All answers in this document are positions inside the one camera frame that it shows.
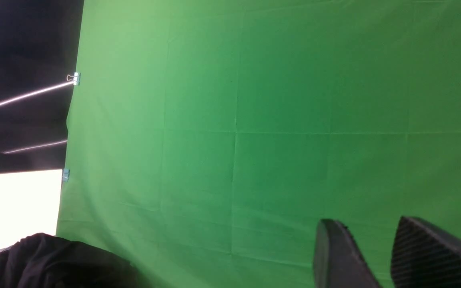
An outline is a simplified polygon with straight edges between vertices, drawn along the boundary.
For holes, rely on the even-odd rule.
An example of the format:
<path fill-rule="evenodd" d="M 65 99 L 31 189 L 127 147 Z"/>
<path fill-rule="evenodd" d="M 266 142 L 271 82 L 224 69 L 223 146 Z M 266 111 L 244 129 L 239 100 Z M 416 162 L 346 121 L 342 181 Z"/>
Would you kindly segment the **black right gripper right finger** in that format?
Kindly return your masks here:
<path fill-rule="evenodd" d="M 390 275 L 396 288 L 461 288 L 461 239 L 419 217 L 402 216 Z"/>

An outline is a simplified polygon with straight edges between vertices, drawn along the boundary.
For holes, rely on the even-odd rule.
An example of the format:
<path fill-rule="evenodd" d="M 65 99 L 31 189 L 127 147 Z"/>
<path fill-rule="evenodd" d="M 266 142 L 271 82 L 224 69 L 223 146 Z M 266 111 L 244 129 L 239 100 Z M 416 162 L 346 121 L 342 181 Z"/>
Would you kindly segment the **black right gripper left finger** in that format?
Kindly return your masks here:
<path fill-rule="evenodd" d="M 313 275 L 317 288 L 380 288 L 360 248 L 342 222 L 322 219 L 317 226 Z"/>

